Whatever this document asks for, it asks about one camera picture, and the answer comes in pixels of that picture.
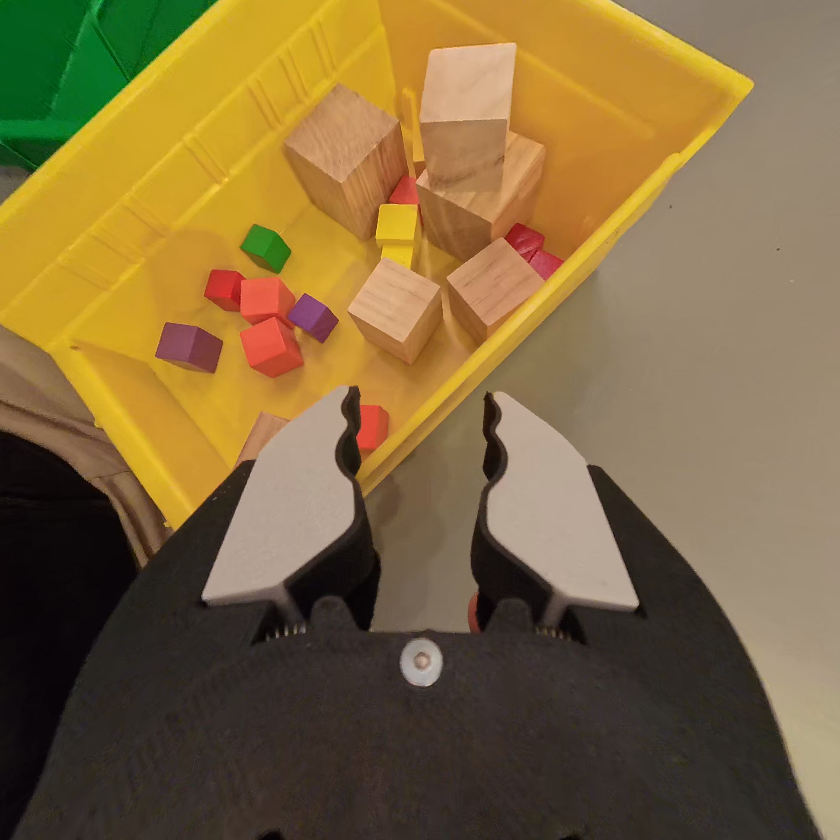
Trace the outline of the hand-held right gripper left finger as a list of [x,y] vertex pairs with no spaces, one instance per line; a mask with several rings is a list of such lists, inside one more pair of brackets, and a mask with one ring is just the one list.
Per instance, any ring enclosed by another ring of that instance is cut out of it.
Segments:
[[295,625],[333,595],[372,624],[379,555],[357,480],[360,430],[360,389],[341,385],[266,442],[206,579],[207,606],[269,602]]

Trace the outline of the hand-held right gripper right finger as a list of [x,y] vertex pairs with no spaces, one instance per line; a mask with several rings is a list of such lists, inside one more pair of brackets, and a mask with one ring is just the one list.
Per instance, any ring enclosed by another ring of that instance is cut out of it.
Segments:
[[585,458],[504,392],[485,395],[486,453],[471,542],[471,626],[519,599],[537,627],[573,606],[635,613],[638,595]]

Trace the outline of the green plastic box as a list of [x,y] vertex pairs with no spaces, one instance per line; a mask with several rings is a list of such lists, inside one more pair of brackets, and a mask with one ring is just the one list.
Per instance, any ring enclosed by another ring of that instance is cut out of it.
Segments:
[[37,170],[213,5],[2,1],[2,167]]

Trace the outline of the yellow plastic box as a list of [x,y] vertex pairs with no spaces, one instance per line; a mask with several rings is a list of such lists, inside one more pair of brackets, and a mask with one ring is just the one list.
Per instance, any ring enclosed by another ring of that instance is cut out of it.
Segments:
[[[381,251],[311,205],[284,140],[336,83],[390,113],[432,49],[518,45],[511,128],[547,160],[531,225],[564,261],[489,341],[444,315],[413,365],[347,306]],[[601,264],[753,84],[610,2],[218,2],[2,205],[2,325],[58,364],[174,529],[233,467],[261,411],[293,418],[337,385],[390,415],[370,493]],[[212,269],[281,273],[340,318],[305,364],[251,369],[245,321],[203,296]]]

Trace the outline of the pile of small coloured cubes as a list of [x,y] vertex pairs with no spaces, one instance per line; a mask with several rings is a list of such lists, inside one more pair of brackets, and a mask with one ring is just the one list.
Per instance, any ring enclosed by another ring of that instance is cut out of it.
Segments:
[[[469,348],[488,341],[562,267],[544,248],[544,236],[520,223],[477,251],[444,281],[417,270],[423,202],[433,210],[443,199],[405,176],[392,201],[379,208],[375,240],[381,259],[347,307],[364,340],[353,352],[331,343],[329,368],[341,363],[361,374],[362,394],[385,403],[363,404],[363,453],[376,450],[394,430],[396,411],[414,412],[466,359]],[[325,343],[339,325],[329,306],[307,293],[295,297],[278,277],[246,279],[234,270],[214,269],[208,300],[239,313],[248,323],[239,334],[245,359],[258,373],[277,378],[305,364],[296,332],[306,345]]]

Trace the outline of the dark cloth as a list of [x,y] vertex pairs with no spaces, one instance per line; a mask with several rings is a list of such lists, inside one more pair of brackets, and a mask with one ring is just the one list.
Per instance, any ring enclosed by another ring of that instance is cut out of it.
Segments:
[[1,838],[42,773],[79,670],[138,564],[110,499],[1,433]]

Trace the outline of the pile of large plain wooden blocks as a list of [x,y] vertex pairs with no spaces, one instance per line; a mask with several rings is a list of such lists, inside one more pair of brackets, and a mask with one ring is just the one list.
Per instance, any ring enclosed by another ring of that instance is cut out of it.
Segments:
[[[433,49],[428,56],[419,109],[419,132],[425,169],[416,186],[440,196],[433,210],[423,202],[421,248],[416,270],[444,281],[477,251],[511,226],[526,225],[535,207],[543,174],[545,148],[510,131],[517,47],[513,43]],[[281,375],[280,391],[267,397],[266,411],[290,421],[342,381],[369,398],[361,374],[341,363],[329,368],[331,343],[353,352],[364,344],[347,307],[382,257],[375,240],[379,208],[398,183],[409,176],[398,119],[361,93],[338,83],[303,117],[282,142],[283,185],[302,215],[280,236],[289,251],[300,249],[280,270],[258,249],[240,248],[262,271],[257,279],[281,278],[296,298],[302,293],[324,302],[339,325],[329,341],[306,345],[296,332],[305,363]],[[396,411],[394,430],[376,450],[363,453],[372,466],[403,444],[423,421],[423,413],[442,406],[441,388],[475,352],[469,354],[414,412]]]

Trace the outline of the beige cloth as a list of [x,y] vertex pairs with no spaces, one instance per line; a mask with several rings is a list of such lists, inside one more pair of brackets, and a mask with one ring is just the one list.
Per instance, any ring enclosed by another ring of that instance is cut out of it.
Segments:
[[56,362],[1,328],[1,427],[68,463],[110,500],[139,566],[171,531],[104,430]]

